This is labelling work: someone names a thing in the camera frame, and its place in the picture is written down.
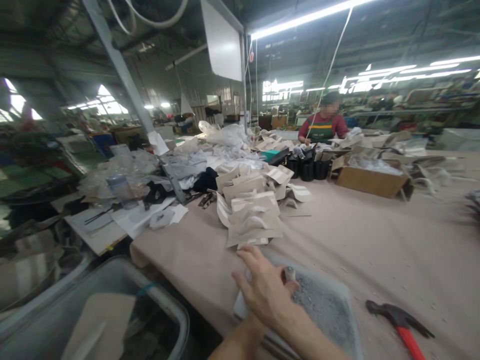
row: hand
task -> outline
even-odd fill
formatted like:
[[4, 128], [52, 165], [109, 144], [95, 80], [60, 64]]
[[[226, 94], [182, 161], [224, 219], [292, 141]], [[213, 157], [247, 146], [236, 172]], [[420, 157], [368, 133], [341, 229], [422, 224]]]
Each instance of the hand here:
[[231, 275], [250, 310], [262, 323], [275, 330], [279, 325], [279, 314], [288, 312], [294, 305], [291, 297], [300, 286], [295, 281], [287, 281], [284, 285], [284, 266], [273, 266], [258, 247], [246, 246], [237, 254], [251, 272], [251, 283], [243, 273], [234, 271]]

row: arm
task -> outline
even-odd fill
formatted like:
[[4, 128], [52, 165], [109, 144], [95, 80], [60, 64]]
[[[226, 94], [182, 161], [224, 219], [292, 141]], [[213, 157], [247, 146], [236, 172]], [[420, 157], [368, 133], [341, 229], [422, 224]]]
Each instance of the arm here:
[[345, 139], [345, 137], [350, 132], [350, 130], [347, 127], [347, 123], [345, 122], [345, 119], [343, 116], [338, 116], [337, 119], [338, 120], [336, 122], [335, 132], [340, 139]]
[[310, 139], [307, 139], [307, 132], [309, 131], [309, 122], [305, 120], [300, 130], [298, 131], [298, 141], [305, 145], [310, 145]]
[[208, 360], [254, 359], [267, 327], [252, 313], [228, 335]]
[[299, 288], [294, 281], [282, 282], [283, 267], [273, 266], [256, 246], [237, 252], [252, 274], [249, 283], [244, 274], [232, 274], [248, 307], [258, 319], [280, 335], [303, 360], [347, 360], [292, 300]]

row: red hammer handle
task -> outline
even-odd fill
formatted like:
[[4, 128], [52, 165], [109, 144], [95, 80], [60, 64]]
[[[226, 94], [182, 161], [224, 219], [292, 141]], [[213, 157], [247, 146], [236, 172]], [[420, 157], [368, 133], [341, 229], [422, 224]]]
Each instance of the red hammer handle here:
[[417, 342], [415, 341], [414, 336], [410, 332], [409, 329], [397, 326], [396, 330], [400, 335], [403, 343], [405, 344], [406, 348], [410, 351], [411, 357], [413, 360], [426, 360], [425, 356], [422, 354]]

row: ceiling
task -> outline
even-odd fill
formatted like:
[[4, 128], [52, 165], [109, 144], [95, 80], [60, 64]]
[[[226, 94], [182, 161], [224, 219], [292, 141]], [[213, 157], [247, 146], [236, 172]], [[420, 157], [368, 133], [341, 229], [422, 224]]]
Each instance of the ceiling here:
[[[153, 21], [169, 19], [180, 4], [180, 0], [132, 2]], [[248, 31], [338, 2], [224, 1]], [[99, 0], [99, 4], [114, 43], [125, 57], [139, 56], [143, 49], [150, 48], [149, 52], [174, 60], [206, 41], [200, 0], [189, 0], [180, 21], [170, 28], [154, 29], [139, 22], [135, 36], [123, 33], [106, 0]], [[125, 1], [114, 0], [114, 4], [128, 27]], [[479, 11], [477, 0], [375, 0], [358, 6], [338, 49], [331, 81], [341, 82], [344, 76], [364, 71], [368, 64], [373, 64], [372, 69], [397, 64], [420, 66], [452, 56], [478, 55]], [[258, 46], [259, 81], [277, 78], [279, 82], [304, 80], [318, 85], [328, 71], [346, 17], [344, 11], [253, 43], [254, 50]], [[41, 93], [44, 98], [55, 98], [45, 104], [74, 104], [99, 84], [119, 83], [81, 0], [3, 1], [0, 43], [0, 76], [20, 83], [27, 99]], [[35, 83], [41, 84], [39, 88], [35, 89]]]

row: apron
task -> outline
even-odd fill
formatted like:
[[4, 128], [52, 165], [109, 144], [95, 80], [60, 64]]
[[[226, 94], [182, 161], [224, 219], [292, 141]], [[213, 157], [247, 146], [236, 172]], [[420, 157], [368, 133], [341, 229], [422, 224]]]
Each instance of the apron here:
[[313, 119], [308, 119], [310, 134], [308, 138], [311, 139], [312, 143], [326, 143], [328, 139], [334, 137], [334, 132], [332, 130], [332, 118], [327, 122], [315, 122], [312, 125]]

